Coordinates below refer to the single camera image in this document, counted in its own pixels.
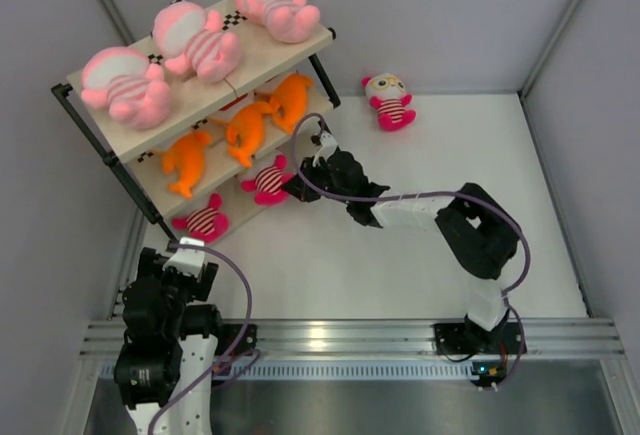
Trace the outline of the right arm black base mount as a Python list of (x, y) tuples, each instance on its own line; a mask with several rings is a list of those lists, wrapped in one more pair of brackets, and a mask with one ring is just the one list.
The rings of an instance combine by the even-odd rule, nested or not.
[(516, 355), (523, 341), (522, 330), (516, 322), (506, 322), (492, 331), (474, 323), (441, 322), (434, 325), (438, 355)]

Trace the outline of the hot pink bear with glasses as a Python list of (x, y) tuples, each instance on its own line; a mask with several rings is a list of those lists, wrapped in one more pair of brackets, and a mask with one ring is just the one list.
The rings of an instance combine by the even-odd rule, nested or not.
[(293, 174), (286, 171), (287, 164), (287, 157), (280, 152), (259, 160), (238, 177), (240, 188), (252, 193), (254, 202), (259, 206), (283, 203), (289, 194), (282, 189), (282, 185), (293, 178)]

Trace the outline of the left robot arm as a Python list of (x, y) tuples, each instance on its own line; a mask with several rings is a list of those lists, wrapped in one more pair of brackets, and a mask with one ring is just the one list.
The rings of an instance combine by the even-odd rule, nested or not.
[(124, 343), (114, 381), (139, 434), (209, 434), (211, 388), (200, 376), (226, 341), (208, 303), (218, 267), (184, 238), (173, 254), (142, 250), (124, 290)]

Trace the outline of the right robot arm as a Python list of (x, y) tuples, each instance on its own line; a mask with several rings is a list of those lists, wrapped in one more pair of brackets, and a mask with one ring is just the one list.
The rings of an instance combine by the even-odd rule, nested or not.
[(531, 251), (517, 222), (480, 185), (388, 195), (388, 186), (369, 180), (350, 152), (337, 149), (327, 158), (304, 158), (282, 189), (302, 202), (322, 196), (341, 201), (363, 226), (439, 231), (471, 279), (463, 328), (457, 334), (442, 332), (438, 351), (496, 353), (505, 343), (510, 311), (505, 296), (528, 274)]

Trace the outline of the large orange plush whale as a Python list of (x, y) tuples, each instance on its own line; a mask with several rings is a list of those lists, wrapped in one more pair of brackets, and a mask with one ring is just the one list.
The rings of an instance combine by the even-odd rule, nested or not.
[(192, 199), (193, 188), (202, 179), (206, 169), (205, 149), (213, 143), (207, 131), (191, 131), (177, 139), (168, 149), (153, 149), (151, 153), (161, 160), (165, 175), (176, 171), (177, 178), (167, 183), (170, 192)]

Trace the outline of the light pink plush bear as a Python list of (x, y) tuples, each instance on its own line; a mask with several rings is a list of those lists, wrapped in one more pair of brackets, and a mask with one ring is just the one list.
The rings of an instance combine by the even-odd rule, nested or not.
[(217, 83), (234, 71), (242, 57), (238, 36), (224, 30), (224, 17), (189, 1), (176, 1), (158, 12), (151, 32), (171, 73), (189, 72)]
[(307, 0), (234, 0), (236, 10), (263, 26), (277, 41), (296, 44), (311, 37), (320, 23), (320, 10)]
[(81, 83), (82, 101), (125, 127), (151, 129), (170, 114), (171, 88), (163, 67), (136, 49), (99, 51), (82, 69)]

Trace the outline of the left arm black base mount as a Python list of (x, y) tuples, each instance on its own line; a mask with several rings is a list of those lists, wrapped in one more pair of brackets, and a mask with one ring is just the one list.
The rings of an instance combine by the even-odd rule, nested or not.
[[(215, 351), (216, 356), (220, 357), (228, 349), (232, 342), (238, 337), (241, 328), (241, 323), (225, 323), (222, 325)], [(256, 324), (249, 324), (234, 350), (230, 352), (229, 357), (236, 357), (254, 349), (257, 343), (257, 331), (258, 327)]]

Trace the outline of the small orange plush whale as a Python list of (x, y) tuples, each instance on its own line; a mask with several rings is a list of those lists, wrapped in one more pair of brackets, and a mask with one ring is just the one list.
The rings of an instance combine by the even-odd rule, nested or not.
[(225, 128), (228, 153), (245, 168), (253, 166), (252, 157), (262, 146), (265, 137), (263, 117), (272, 114), (267, 102), (253, 102), (239, 110), (230, 121), (208, 117)]

